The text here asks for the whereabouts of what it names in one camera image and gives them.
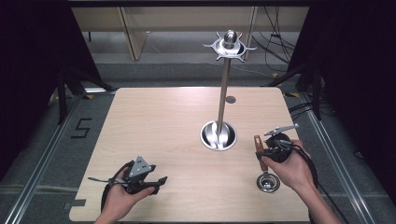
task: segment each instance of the gray floor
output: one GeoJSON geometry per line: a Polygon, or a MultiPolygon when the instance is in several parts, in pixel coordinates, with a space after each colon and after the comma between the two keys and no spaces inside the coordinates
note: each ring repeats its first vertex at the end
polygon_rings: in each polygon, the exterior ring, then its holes
{"type": "MultiPolygon", "coordinates": [[[[255,34],[255,37],[266,45],[260,34],[255,34]]],[[[291,43],[295,43],[297,37],[297,33],[284,34],[284,38],[291,43]]],[[[216,39],[213,33],[149,33],[143,54],[137,62],[131,61],[125,37],[121,33],[92,33],[92,42],[87,44],[104,82],[115,87],[219,86],[222,60],[216,61],[216,53],[202,46],[211,44],[216,39]]],[[[270,45],[270,49],[285,56],[279,46],[270,45]]],[[[285,63],[265,54],[262,49],[251,51],[245,63],[233,60],[230,85],[265,85],[274,79],[273,73],[282,74],[269,66],[278,70],[287,69],[285,63]]],[[[279,88],[287,93],[296,92],[294,85],[297,79],[298,76],[279,88]]],[[[48,165],[40,176],[35,176],[38,182],[33,197],[27,200],[25,210],[21,211],[21,223],[71,223],[68,218],[70,204],[75,198],[113,97],[113,94],[95,94],[92,99],[76,100],[74,97],[68,100],[69,105],[74,106],[72,113],[64,126],[59,144],[49,156],[48,165]],[[81,122],[82,127],[90,130],[86,138],[73,138],[83,134],[76,130],[81,119],[91,119],[81,122]]],[[[300,104],[303,99],[285,97],[285,101],[288,107],[292,107],[300,104]]],[[[363,198],[363,205],[367,206],[363,209],[373,218],[364,220],[365,215],[361,214],[359,207],[355,207],[356,202],[353,202],[349,189],[340,180],[337,168],[329,159],[327,149],[315,131],[312,115],[309,112],[303,113],[295,120],[301,126],[297,133],[313,157],[320,183],[349,223],[396,223],[394,204],[364,159],[353,154],[356,148],[338,121],[336,113],[326,104],[321,107],[321,124],[345,166],[349,182],[363,198]]],[[[7,213],[20,198],[23,186],[30,183],[31,175],[35,174],[35,166],[48,150],[52,135],[59,129],[58,117],[59,109],[55,99],[49,104],[47,114],[37,127],[30,145],[21,152],[0,183],[0,220],[6,220],[7,213]]],[[[324,193],[323,197],[333,206],[324,193]]]]}

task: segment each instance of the hand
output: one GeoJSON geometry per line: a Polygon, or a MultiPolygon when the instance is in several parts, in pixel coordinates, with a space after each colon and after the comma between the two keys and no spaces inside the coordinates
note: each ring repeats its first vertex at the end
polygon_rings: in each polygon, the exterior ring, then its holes
{"type": "MultiPolygon", "coordinates": [[[[125,168],[120,172],[118,178],[122,178],[125,168]]],[[[154,191],[154,188],[143,189],[136,194],[129,194],[125,191],[122,185],[116,184],[111,187],[107,194],[106,203],[99,218],[96,219],[96,224],[114,223],[119,219],[125,217],[132,207],[140,200],[146,198],[154,191]]]]}
{"type": "MultiPolygon", "coordinates": [[[[304,150],[303,142],[300,140],[291,140],[291,143],[304,150]]],[[[292,151],[288,159],[282,163],[275,162],[268,157],[262,157],[262,161],[277,174],[285,185],[294,190],[314,186],[308,165],[295,151],[292,151]]]]}

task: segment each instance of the metal stand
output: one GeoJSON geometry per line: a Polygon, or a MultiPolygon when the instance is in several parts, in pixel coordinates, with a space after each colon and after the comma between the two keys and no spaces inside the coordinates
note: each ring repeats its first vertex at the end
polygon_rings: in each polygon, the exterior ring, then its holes
{"type": "Polygon", "coordinates": [[[218,120],[209,121],[201,130],[201,140],[204,145],[212,150],[227,150],[236,143],[236,130],[234,127],[223,121],[224,107],[227,97],[228,77],[230,75],[231,59],[241,60],[241,56],[249,50],[237,36],[235,31],[228,31],[224,38],[217,34],[219,39],[212,45],[204,45],[212,48],[219,57],[224,58],[223,75],[221,80],[221,93],[219,101],[218,120]]]}

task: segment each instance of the desk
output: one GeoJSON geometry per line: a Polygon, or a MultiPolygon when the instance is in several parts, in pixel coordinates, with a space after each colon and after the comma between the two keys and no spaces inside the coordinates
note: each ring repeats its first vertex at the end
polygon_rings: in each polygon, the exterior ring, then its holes
{"type": "MultiPolygon", "coordinates": [[[[78,189],[74,221],[93,221],[100,214],[105,183],[129,160],[143,156],[157,165],[147,181],[168,176],[155,196],[137,204],[124,221],[264,222],[307,221],[298,195],[281,184],[275,193],[256,186],[262,173],[253,136],[276,126],[292,125],[278,88],[230,87],[236,98],[225,107],[224,120],[237,132],[234,147],[213,151],[200,139],[202,127],[217,119],[220,88],[119,89],[78,189]]],[[[294,130],[285,132],[298,138],[294,130]]]]}

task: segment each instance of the wooden tabletop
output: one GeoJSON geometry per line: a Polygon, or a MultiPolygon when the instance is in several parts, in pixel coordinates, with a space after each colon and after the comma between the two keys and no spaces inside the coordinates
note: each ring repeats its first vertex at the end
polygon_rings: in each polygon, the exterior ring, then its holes
{"type": "MultiPolygon", "coordinates": [[[[121,166],[141,155],[157,165],[146,181],[168,176],[157,195],[138,203],[123,220],[137,222],[273,222],[307,221],[308,211],[297,194],[281,184],[275,193],[256,186],[262,173],[255,156],[254,135],[292,120],[278,88],[228,88],[236,98],[226,104],[224,121],[237,132],[225,151],[204,146],[200,131],[218,118],[220,88],[119,89],[109,109],[90,163],[72,207],[74,221],[94,221],[107,180],[121,166]]],[[[291,139],[295,130],[286,131],[291,139]]]]}

